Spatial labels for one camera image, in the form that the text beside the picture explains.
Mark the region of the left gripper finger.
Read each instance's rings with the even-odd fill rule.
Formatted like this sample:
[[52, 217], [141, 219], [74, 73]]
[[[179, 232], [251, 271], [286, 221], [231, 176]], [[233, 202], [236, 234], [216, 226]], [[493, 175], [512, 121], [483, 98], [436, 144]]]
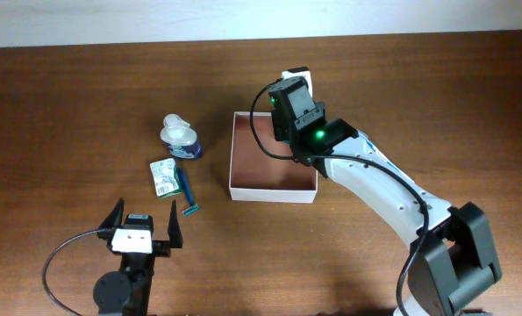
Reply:
[[105, 220], [98, 227], [99, 230], [111, 230], [115, 228], [119, 228], [123, 218], [125, 200], [120, 198], [109, 215], [105, 218]]
[[170, 213], [169, 213], [168, 237], [169, 237], [169, 247], [170, 248], [182, 248], [183, 247], [182, 230], [180, 228], [180, 224], [178, 221], [177, 207], [176, 207], [175, 200], [172, 201], [171, 209], [170, 209]]

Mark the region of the clear cap deodorant bottle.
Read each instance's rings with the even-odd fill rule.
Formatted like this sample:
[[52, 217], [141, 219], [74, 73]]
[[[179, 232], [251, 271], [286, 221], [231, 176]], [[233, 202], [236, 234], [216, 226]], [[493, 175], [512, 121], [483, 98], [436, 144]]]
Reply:
[[163, 119], [160, 137], [174, 157], [194, 160], [203, 155], [196, 131], [176, 114], [169, 114]]

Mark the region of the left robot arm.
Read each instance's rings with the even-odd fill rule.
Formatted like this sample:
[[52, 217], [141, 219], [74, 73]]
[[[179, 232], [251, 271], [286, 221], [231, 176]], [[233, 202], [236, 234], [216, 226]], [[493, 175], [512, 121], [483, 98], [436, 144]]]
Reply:
[[93, 299], [100, 315], [146, 315], [154, 277], [155, 260], [169, 258], [183, 245], [176, 201], [171, 204], [168, 238], [156, 240], [150, 215], [123, 215], [125, 200], [120, 198], [98, 227], [97, 237], [121, 257], [117, 270], [102, 275], [94, 285]]

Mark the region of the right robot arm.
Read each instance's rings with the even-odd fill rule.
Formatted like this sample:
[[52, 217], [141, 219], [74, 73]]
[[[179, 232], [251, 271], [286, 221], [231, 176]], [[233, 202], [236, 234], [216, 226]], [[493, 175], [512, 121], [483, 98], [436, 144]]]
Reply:
[[325, 116], [308, 68], [292, 68], [266, 89], [275, 139], [290, 160], [315, 168], [360, 198], [409, 254], [397, 279], [396, 315], [457, 315], [502, 277], [490, 224], [468, 202], [455, 207], [421, 188], [366, 134]]

